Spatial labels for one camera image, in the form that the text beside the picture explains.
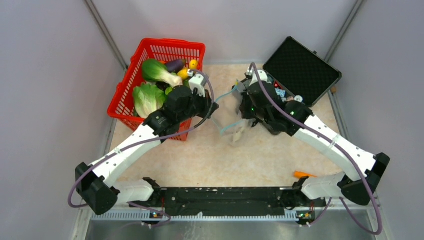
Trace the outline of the green lettuce toy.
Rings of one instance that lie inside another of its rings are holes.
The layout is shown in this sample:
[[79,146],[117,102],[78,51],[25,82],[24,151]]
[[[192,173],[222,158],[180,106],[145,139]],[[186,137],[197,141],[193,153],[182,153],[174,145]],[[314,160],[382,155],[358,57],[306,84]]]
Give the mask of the green lettuce toy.
[[149,83],[142,83],[140,86],[134,87],[132,97],[135,111],[143,119],[159,110],[167,99],[164,91]]

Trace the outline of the orange toy carrot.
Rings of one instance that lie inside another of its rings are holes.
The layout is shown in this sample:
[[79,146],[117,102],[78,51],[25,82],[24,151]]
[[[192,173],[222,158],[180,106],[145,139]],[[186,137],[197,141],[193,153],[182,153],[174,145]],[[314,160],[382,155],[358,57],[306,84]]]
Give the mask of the orange toy carrot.
[[294,171],[293,176],[297,179],[301,179],[304,177],[312,177],[312,178],[316,178],[316,175],[310,174],[310,173],[306,173],[306,172],[302,172],[302,171]]

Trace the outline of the black poker chip case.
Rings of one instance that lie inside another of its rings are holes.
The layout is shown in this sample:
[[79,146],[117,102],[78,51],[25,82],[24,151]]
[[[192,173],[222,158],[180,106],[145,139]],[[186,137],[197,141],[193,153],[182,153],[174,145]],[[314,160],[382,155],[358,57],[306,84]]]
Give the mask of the black poker chip case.
[[287,37],[263,65],[265,77],[289,95],[301,96],[302,105],[314,106],[341,78],[342,73],[293,37]]

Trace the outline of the purple eggplant toy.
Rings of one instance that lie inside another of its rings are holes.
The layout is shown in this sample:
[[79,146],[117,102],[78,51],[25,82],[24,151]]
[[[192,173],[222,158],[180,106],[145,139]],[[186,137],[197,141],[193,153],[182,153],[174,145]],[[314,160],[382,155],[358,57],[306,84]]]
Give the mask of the purple eggplant toy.
[[180,59],[166,62],[164,65],[166,66],[167,71],[169,73],[178,73],[185,67],[186,62],[187,62],[186,59],[180,58]]

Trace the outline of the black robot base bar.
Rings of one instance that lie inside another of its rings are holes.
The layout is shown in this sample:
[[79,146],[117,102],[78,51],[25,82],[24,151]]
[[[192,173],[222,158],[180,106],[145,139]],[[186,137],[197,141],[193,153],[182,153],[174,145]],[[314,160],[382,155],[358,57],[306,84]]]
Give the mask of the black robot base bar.
[[290,187],[161,187],[143,203],[172,217],[199,213],[206,217],[283,216],[295,208],[326,204],[324,199],[310,200]]

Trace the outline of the clear zip top bag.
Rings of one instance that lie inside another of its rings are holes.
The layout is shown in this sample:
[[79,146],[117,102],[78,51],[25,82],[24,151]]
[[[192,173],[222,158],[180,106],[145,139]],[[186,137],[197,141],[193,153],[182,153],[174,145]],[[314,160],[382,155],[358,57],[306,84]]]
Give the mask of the clear zip top bag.
[[215,99],[219,108],[211,116],[220,137],[232,146],[240,144],[254,123],[252,119],[244,119],[242,116],[242,92],[245,89],[245,85],[237,80],[229,92]]

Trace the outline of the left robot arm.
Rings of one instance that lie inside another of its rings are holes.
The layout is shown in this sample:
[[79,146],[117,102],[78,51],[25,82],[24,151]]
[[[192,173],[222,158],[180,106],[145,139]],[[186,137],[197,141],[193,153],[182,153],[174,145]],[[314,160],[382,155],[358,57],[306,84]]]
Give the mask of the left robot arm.
[[163,107],[151,113],[135,132],[115,150],[90,165],[75,168],[72,192],[77,192],[96,215],[103,215],[116,204],[144,202],[154,207],[160,193],[146,180],[116,184],[117,179],[138,159],[166,139],[182,135],[180,124],[193,117],[208,119],[218,109],[212,89],[178,86],[167,96]]

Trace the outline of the yellow lemon toy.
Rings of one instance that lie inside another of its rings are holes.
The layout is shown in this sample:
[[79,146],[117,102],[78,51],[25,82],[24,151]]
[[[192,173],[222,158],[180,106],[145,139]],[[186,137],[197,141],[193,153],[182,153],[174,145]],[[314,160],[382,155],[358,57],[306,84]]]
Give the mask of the yellow lemon toy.
[[183,81],[187,80],[189,78],[189,69],[184,67],[177,73],[177,76],[180,77]]

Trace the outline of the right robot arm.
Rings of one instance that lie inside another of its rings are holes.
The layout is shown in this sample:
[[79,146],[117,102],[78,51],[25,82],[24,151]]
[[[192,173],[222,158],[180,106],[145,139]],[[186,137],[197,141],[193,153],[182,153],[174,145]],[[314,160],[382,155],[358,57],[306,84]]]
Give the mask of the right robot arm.
[[293,185],[293,200],[307,206],[318,198],[344,198],[360,206],[372,197],[390,162],[381,152],[367,152],[333,131],[303,103],[283,101],[271,83],[244,82],[242,117],[262,124],[272,135],[285,133],[319,151],[342,171],[324,177],[302,177]]

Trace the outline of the green bok choy toy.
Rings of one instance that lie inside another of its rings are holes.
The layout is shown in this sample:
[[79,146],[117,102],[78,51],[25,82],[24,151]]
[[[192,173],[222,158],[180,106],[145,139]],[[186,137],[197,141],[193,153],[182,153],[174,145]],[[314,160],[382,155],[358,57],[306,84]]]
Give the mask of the green bok choy toy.
[[141,64],[142,78],[147,82],[163,82],[171,87],[182,86],[183,80],[168,72],[167,67],[156,59],[146,59]]

